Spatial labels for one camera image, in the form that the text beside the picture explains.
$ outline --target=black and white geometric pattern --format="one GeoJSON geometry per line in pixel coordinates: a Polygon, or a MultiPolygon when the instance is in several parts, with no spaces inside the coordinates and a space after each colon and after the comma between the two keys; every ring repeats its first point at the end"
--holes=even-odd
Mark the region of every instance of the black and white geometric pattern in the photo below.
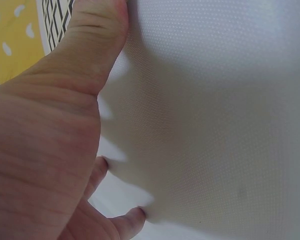
{"type": "Polygon", "coordinates": [[[42,0],[45,32],[51,51],[65,35],[73,4],[74,0],[42,0]]]}

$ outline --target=yellow fabric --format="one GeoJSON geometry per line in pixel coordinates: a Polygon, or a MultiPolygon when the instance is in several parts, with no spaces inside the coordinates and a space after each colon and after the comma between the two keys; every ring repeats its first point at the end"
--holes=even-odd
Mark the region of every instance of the yellow fabric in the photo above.
{"type": "Polygon", "coordinates": [[[17,76],[44,55],[36,1],[0,0],[0,84],[17,76]],[[22,10],[15,16],[18,6],[22,10]],[[26,33],[29,24],[30,36],[26,33]],[[11,55],[4,51],[4,43],[10,48],[11,55]]]}

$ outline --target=white mesh fabric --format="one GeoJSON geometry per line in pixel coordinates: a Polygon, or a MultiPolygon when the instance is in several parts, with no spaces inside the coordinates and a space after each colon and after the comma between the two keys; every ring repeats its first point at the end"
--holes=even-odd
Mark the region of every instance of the white mesh fabric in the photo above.
{"type": "Polygon", "coordinates": [[[300,0],[129,12],[98,100],[110,173],[92,204],[143,206],[137,240],[300,240],[300,0]]]}

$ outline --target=skin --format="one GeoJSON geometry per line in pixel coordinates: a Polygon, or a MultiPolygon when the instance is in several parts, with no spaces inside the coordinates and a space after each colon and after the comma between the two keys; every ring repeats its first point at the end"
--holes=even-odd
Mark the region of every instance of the skin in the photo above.
{"type": "Polygon", "coordinates": [[[95,159],[97,95],[128,32],[124,0],[76,0],[64,39],[0,86],[0,240],[128,240],[134,208],[106,218],[88,198],[108,165],[95,159]]]}

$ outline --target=patterned fabric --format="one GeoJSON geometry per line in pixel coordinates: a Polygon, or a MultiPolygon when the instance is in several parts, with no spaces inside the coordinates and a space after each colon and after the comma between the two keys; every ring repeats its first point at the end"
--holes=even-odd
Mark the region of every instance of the patterned fabric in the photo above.
{"type": "Polygon", "coordinates": [[[65,35],[74,0],[42,0],[45,32],[52,51],[65,35]]]}
{"type": "Polygon", "coordinates": [[[0,84],[45,53],[34,0],[0,0],[0,84]]]}

